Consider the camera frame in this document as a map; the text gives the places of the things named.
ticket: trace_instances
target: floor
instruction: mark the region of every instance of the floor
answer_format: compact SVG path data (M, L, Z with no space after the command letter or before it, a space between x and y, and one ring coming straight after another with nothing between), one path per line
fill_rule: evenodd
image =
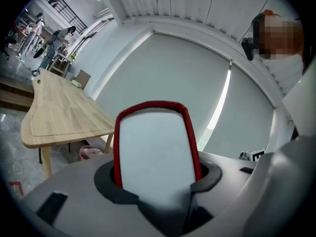
M23 83L32 84L34 79L30 69L36 69L42 58L33 59L34 53L29 53L19 61L15 55L16 48L8 50L9 60L0 55L0 75ZM37 185L45 180L43 166L39 163L38 149L24 147L20 137L21 122L25 112L0 108L0 173L13 196L21 199ZM79 160L79 149L83 142L51 147L52 172L56 173L69 163Z

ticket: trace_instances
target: trash bin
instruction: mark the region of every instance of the trash bin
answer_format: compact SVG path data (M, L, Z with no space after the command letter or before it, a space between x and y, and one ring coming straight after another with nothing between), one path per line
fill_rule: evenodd
M87 160L95 156L102 155L103 152L102 150L94 148L92 146L83 146L82 148L80 148L79 154L80 160Z

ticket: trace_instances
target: wooden table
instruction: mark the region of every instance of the wooden table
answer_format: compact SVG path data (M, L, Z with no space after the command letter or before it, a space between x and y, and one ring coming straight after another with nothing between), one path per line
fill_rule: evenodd
M109 151L114 121L94 100L70 81L40 69L33 80L34 100L21 124L21 138L27 148L41 148L45 174L52 175L50 146L109 135Z
M61 77L65 78L65 76L67 74L67 71L68 71L68 68L72 64L73 60L68 58L68 57L66 57L65 55L63 55L61 53L56 52L56 54L57 54L57 57L54 59L53 63L49 66L48 71L52 71L54 69L54 70L56 70L56 71L58 71L58 72L60 72L62 74ZM56 62L59 59L61 59L60 65L62 65L63 61L67 61L67 64L66 64L64 70L61 70L60 67L58 68L58 67L55 66Z

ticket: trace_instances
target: roller blind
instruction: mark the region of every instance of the roller blind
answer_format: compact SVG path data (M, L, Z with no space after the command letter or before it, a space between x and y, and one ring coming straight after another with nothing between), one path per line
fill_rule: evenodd
M238 158L242 151L265 149L273 107L260 88L232 65L225 103L204 152Z
M96 102L116 117L122 110L149 100L185 105L197 141L221 96L229 61L189 41L153 34L118 67Z

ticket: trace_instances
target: black slot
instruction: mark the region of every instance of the black slot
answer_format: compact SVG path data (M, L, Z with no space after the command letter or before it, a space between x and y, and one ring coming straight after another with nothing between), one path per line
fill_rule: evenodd
M64 194L52 193L38 210L37 216L46 223L52 225L67 197L68 196Z
M251 175L252 172L253 172L253 168L243 167L243 168L240 169L240 171Z

